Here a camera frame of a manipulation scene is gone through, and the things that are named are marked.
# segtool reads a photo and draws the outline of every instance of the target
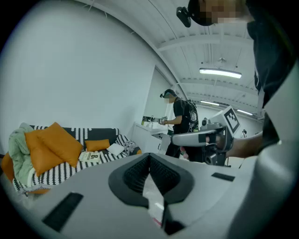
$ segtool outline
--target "pants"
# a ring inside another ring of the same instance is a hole
[[[170,145],[167,148],[166,154],[167,156],[171,156],[171,157],[175,157],[175,158],[179,158],[180,154],[181,154],[181,150],[180,146],[174,145],[172,143],[170,143]]]

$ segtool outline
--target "green blanket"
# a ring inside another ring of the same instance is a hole
[[[9,136],[8,152],[14,163],[14,176],[22,184],[28,186],[30,180],[28,177],[32,172],[32,163],[30,151],[26,144],[25,133],[33,131],[33,128],[25,123],[14,130]]]

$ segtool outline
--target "black cap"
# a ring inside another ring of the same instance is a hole
[[[211,26],[213,25],[211,18],[206,18],[204,12],[200,12],[199,1],[190,0],[188,4],[188,12],[193,21],[201,26]]]
[[[163,98],[168,98],[166,94],[171,94],[172,96],[177,96],[177,94],[172,89],[165,90],[164,94],[162,95]]]

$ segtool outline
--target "book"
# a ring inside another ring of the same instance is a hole
[[[82,152],[79,160],[83,162],[100,162],[100,153],[97,152]]]

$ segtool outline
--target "white wall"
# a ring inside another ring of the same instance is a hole
[[[201,126],[201,122],[205,117],[209,119],[210,117],[214,116],[217,112],[219,112],[219,110],[216,109],[213,110],[213,109],[197,106],[199,126]],[[243,129],[246,129],[247,137],[253,136],[256,133],[259,133],[263,130],[263,124],[260,122],[257,122],[253,119],[242,117],[239,114],[237,115],[237,117],[241,124],[241,127],[235,135],[236,138],[240,138]]]
[[[171,88],[171,85],[161,73],[155,69],[145,105],[144,116],[151,117],[153,115],[159,119],[165,116],[167,104],[163,98],[160,98],[160,94],[169,88]]]
[[[44,2],[0,56],[0,153],[22,122],[118,127],[143,116],[161,59],[131,30],[94,8]]]

